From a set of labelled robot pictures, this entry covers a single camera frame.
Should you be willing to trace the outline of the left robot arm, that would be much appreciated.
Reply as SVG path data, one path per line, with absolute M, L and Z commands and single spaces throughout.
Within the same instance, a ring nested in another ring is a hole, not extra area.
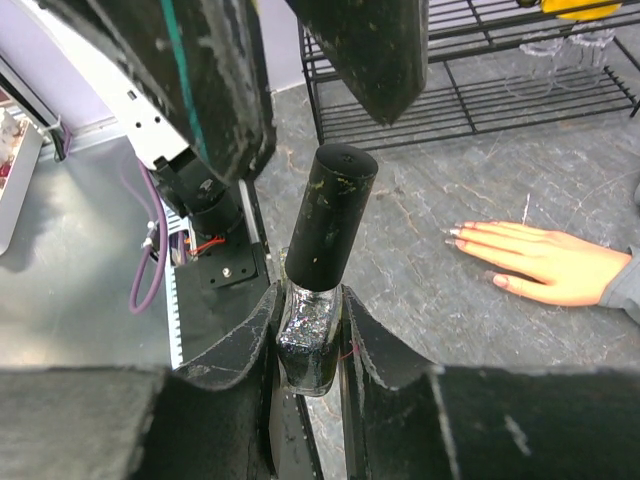
M 357 102 L 394 123 L 423 91 L 425 1 L 292 1 Z M 51 34 L 181 216 L 212 209 L 276 147 L 254 1 L 40 1 Z

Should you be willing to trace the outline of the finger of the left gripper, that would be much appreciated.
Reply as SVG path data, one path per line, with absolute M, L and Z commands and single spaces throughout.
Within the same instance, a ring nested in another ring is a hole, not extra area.
M 192 149 L 224 183 L 254 179 L 276 127 L 252 1 L 42 1 L 65 56 L 149 169 Z
M 427 1 L 302 0 L 288 5 L 377 123 L 393 124 L 425 88 Z

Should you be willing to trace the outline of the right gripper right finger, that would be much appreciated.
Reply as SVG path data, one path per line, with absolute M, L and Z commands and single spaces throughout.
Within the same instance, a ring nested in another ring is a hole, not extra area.
M 351 479 L 635 479 L 639 373 L 439 365 L 343 291 Z

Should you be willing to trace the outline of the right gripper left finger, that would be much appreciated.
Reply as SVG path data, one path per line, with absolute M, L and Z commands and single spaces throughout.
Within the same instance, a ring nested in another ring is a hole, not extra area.
M 1 374 L 5 479 L 266 479 L 270 286 L 249 317 L 176 370 Z

